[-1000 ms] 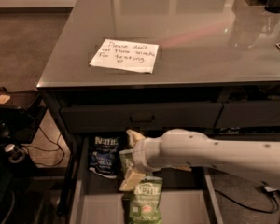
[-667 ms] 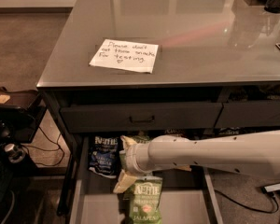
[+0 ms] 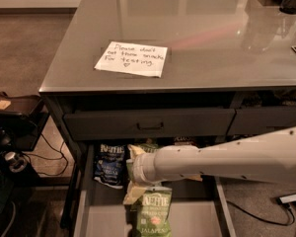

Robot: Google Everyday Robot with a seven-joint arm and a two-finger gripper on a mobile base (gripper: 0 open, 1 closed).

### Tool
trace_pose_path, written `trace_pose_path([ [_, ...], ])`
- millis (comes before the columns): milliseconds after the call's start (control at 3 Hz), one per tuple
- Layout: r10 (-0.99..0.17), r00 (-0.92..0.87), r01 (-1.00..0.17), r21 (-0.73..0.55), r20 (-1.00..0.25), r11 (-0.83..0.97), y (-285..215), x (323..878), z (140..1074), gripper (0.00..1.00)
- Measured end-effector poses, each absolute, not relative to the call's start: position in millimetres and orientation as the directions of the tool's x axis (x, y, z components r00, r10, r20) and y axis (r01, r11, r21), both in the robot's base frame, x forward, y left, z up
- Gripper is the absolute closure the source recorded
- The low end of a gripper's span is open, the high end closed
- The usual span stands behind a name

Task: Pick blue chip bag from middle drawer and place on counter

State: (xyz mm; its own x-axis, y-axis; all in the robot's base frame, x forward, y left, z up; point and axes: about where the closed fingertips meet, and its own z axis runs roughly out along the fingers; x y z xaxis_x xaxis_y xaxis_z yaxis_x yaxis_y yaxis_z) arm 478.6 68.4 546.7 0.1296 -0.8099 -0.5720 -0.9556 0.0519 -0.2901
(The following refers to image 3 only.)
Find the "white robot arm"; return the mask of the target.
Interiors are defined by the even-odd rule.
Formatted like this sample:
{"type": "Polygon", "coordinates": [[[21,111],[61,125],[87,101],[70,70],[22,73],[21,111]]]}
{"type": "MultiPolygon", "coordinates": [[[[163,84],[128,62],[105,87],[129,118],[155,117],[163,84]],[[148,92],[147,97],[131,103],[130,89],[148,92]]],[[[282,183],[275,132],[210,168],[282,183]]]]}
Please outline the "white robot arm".
{"type": "Polygon", "coordinates": [[[296,184],[296,126],[203,148],[128,149],[131,176],[125,204],[135,203],[151,185],[199,175],[296,184]]]}

